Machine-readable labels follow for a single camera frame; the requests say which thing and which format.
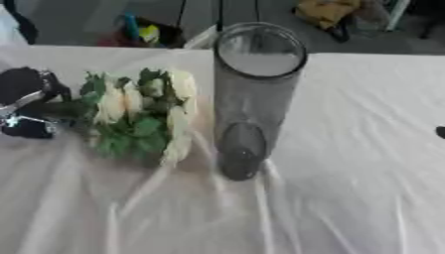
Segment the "floor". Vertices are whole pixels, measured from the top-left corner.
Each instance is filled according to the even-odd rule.
[[[119,14],[131,12],[151,20],[175,24],[182,0],[17,0],[19,9],[32,19],[41,32],[38,44],[93,46],[98,38],[112,32]],[[186,38],[200,33],[215,22],[216,0],[187,0],[181,22]],[[312,53],[367,54],[445,54],[445,26],[431,39],[417,38],[424,21],[403,17],[399,28],[391,33],[364,35],[354,31],[344,44],[295,17],[290,9],[296,0],[259,0],[262,21],[294,31]],[[254,21],[254,0],[225,0],[227,25]]]

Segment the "white rose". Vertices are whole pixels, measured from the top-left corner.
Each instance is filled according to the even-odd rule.
[[[197,88],[193,76],[183,70],[170,70],[172,86],[175,89],[176,96],[180,99],[197,96]]]
[[[153,89],[151,96],[161,97],[164,95],[164,81],[161,78],[156,78],[151,81],[150,88]]]
[[[170,109],[167,125],[172,134],[172,140],[164,150],[162,165],[175,167],[184,160],[192,147],[192,136],[184,109],[176,106]]]
[[[191,122],[198,113],[195,79],[189,72],[183,70],[171,70],[169,73],[172,77],[172,86],[176,96],[186,100],[183,107],[188,121]]]
[[[130,116],[140,112],[143,107],[143,98],[133,81],[128,81],[124,86],[124,106]]]
[[[109,80],[105,83],[106,90],[97,103],[97,114],[94,123],[116,123],[125,113],[124,96],[121,89],[114,87]]]

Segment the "white tablecloth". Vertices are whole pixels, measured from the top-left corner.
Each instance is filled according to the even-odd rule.
[[[100,159],[67,131],[0,137],[2,253],[443,253],[445,58],[312,55],[268,169],[234,183],[213,167],[207,51],[1,48],[0,68],[194,74],[201,117],[178,169]]]

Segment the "green leaf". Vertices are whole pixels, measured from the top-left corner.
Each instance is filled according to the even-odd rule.
[[[105,93],[105,73],[102,76],[97,74],[91,74],[88,72],[88,76],[86,77],[86,83],[80,89],[80,95],[84,96],[92,91],[95,91],[99,97]]]
[[[97,151],[103,156],[112,155],[113,139],[109,137],[101,137],[96,146]]]
[[[137,140],[137,147],[147,153],[162,153],[167,146],[166,139],[161,132],[156,132],[150,137]]]
[[[101,97],[105,93],[105,74],[103,73],[100,78],[94,80],[94,91]]]
[[[128,76],[120,77],[116,82],[116,88],[123,88],[123,86],[129,81],[131,81],[131,78]]]
[[[151,81],[160,76],[161,70],[151,71],[149,68],[144,68],[139,73],[139,81],[137,82],[137,84],[139,86],[142,86],[147,83],[147,81]]]
[[[148,137],[161,126],[161,122],[152,117],[144,117],[134,125],[133,134],[137,137]]]
[[[100,96],[95,91],[88,92],[81,97],[81,101],[88,106],[94,106],[100,100]]]
[[[109,127],[116,133],[127,134],[131,133],[131,127],[127,121],[127,117],[122,117],[117,123],[109,125]]]
[[[128,136],[118,136],[114,139],[112,150],[116,156],[124,155],[131,146],[131,138]]]

